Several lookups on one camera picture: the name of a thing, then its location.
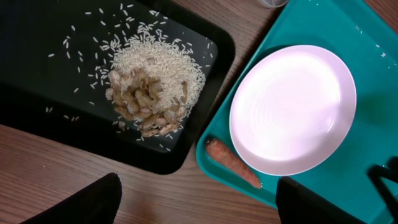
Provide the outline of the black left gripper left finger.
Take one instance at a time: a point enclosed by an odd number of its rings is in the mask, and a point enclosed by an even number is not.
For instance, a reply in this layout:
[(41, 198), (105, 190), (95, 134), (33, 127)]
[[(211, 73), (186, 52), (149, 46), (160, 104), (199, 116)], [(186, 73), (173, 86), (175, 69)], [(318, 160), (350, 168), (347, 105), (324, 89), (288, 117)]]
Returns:
[(21, 224), (113, 223), (122, 195), (120, 178), (112, 172)]

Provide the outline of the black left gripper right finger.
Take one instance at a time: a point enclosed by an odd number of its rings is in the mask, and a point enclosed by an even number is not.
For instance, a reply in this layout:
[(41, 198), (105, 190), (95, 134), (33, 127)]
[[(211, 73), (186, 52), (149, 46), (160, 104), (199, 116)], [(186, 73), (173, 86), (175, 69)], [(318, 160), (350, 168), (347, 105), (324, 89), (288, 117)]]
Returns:
[(282, 224), (362, 223), (290, 177), (278, 180), (275, 202)]

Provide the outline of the orange carrot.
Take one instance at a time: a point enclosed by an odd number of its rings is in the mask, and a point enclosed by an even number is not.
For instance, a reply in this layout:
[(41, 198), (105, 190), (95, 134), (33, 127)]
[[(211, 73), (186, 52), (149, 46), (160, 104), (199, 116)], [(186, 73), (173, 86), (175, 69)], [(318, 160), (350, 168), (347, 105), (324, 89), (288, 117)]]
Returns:
[(215, 162), (236, 174), (256, 189), (262, 188), (262, 183), (255, 173), (219, 139), (206, 141), (205, 150)]

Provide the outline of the peanut shells pile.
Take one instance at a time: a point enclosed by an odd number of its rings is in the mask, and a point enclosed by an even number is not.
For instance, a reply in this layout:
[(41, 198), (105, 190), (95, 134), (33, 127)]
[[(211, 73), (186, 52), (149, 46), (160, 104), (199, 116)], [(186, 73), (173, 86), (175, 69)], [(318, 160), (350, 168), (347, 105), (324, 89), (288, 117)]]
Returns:
[(108, 73), (111, 87), (106, 90), (107, 100), (114, 104), (115, 112), (125, 120), (137, 122), (144, 138), (163, 136), (177, 131), (187, 115), (188, 83), (181, 82), (182, 96), (173, 96), (163, 102), (165, 90), (159, 78), (150, 77), (139, 68), (129, 73), (112, 70)]

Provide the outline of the large white plate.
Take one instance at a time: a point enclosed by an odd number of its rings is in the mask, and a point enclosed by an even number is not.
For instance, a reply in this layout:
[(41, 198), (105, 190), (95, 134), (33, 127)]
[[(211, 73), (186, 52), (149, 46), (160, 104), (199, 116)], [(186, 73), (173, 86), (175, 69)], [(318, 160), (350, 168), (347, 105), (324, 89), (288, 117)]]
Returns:
[(347, 136), (357, 105), (347, 65), (315, 45), (293, 45), (257, 63), (231, 104), (240, 158), (268, 175), (295, 175), (328, 159)]

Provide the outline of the white rice pile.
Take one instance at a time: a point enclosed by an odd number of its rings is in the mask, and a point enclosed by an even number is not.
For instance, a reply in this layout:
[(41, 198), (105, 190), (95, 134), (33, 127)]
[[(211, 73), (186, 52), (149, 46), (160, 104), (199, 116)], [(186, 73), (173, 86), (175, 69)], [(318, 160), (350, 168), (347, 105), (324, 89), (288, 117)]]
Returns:
[[(87, 75), (92, 89), (103, 94), (93, 106), (115, 117), (106, 133), (111, 142), (160, 152), (175, 149), (187, 133), (188, 118), (214, 65), (218, 54), (214, 42), (145, 1), (58, 2), (49, 19), (50, 33), (43, 44), (49, 59), (58, 68), (75, 67), (79, 75)], [(125, 120), (107, 100), (105, 93), (111, 87), (108, 73), (139, 68), (161, 80), (165, 90), (160, 95), (166, 103), (173, 96), (181, 97), (181, 82), (188, 83), (188, 112), (177, 131), (144, 138), (138, 123)]]

